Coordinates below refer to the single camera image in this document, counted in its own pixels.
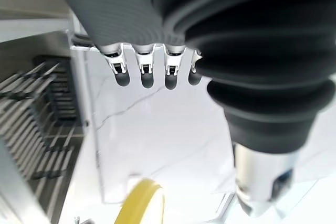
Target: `gray vein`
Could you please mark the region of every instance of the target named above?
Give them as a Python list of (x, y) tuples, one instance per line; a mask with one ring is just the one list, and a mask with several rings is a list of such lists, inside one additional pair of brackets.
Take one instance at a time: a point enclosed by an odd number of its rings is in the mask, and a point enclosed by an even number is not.
[(106, 76), (103, 81), (100, 83), (100, 86), (99, 86), (99, 90), (98, 90), (98, 93), (96, 95), (96, 98), (95, 98), (95, 101), (97, 101), (98, 97), (100, 96), (100, 93), (101, 91), (103, 90), (103, 86), (105, 84), (105, 82), (110, 78), (110, 76)]
[(96, 130), (100, 130), (104, 124), (106, 123), (106, 121), (114, 116), (117, 116), (117, 115), (123, 115), (125, 114), (127, 111), (129, 111), (131, 108), (133, 108), (134, 106), (136, 106), (137, 104), (139, 104), (140, 102), (142, 101), (145, 101), (151, 97), (153, 97), (155, 94), (157, 94), (159, 91), (163, 90), (165, 87), (164, 86), (161, 86), (159, 87), (155, 92), (151, 93), (151, 94), (148, 94), (138, 100), (136, 100), (135, 102), (133, 102), (130, 106), (128, 106), (126, 109), (122, 110), (122, 111), (118, 111), (116, 113), (113, 113), (113, 114), (110, 114), (108, 116), (106, 116), (106, 118), (101, 122), (101, 124), (96, 128)]
[(185, 160), (187, 160), (188, 158), (192, 157), (193, 155), (197, 154), (198, 152), (202, 151), (206, 146), (208, 146), (213, 140), (215, 140), (215, 138), (211, 138), (210, 140), (208, 140), (207, 142), (205, 142), (203, 145), (201, 145), (200, 147), (198, 147), (197, 149), (195, 149), (194, 151), (192, 151), (191, 153), (187, 154), (186, 156), (183, 156), (177, 160), (171, 161), (168, 164), (165, 164), (161, 167), (159, 167), (158, 169), (156, 169), (155, 171), (153, 171), (150, 175), (148, 175), (148, 177), (152, 177), (152, 178), (156, 178), (160, 172), (162, 172), (165, 169), (170, 168), (171, 166), (174, 166), (180, 162), (183, 162)]

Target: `yellow object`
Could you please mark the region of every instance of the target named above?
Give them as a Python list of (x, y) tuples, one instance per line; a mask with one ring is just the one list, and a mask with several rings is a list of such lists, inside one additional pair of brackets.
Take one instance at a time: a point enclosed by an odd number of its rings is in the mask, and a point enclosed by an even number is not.
[(153, 213), (158, 220), (151, 220), (150, 223), (163, 224), (163, 212), (164, 195), (161, 186), (151, 179), (144, 179), (131, 191), (114, 224), (141, 224), (148, 219), (146, 215)]

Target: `wire rack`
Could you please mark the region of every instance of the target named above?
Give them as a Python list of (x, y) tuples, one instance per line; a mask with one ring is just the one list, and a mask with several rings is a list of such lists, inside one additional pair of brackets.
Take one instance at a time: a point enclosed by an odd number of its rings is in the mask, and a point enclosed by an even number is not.
[(82, 137), (66, 69), (62, 61), (44, 61), (0, 83), (0, 137), (53, 223), (78, 154), (73, 139)]

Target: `silver connector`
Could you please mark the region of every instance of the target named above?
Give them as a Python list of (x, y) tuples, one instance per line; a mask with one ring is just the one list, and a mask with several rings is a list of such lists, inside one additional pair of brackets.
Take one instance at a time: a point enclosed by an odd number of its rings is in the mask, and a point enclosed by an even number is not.
[(113, 44), (109, 50), (99, 50), (105, 54), (105, 60), (108, 62), (114, 74), (120, 73), (117, 67), (120, 67), (121, 73), (127, 72), (127, 63), (123, 49), (123, 43)]
[(193, 56), (191, 58), (191, 71), (192, 71), (192, 73), (196, 73), (195, 64), (201, 58), (202, 58), (201, 53), (198, 50), (194, 50)]
[(177, 76), (186, 47), (163, 45), (163, 49), (166, 75), (170, 76), (172, 74)]
[(132, 45), (140, 72), (145, 74), (144, 66), (148, 66), (148, 73), (153, 73), (155, 44), (144, 46)]
[(290, 189), (298, 151), (271, 154), (240, 144), (234, 151), (238, 200), (247, 215), (259, 217)]

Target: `yellow ring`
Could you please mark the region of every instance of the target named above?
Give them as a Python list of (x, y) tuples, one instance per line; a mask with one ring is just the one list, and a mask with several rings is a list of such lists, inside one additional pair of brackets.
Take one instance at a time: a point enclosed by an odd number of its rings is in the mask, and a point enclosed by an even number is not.
[[(125, 200), (114, 224), (140, 224), (149, 203), (160, 189), (161, 186), (151, 179), (144, 179), (138, 183)], [(164, 212), (163, 194), (162, 203), (161, 224)]]

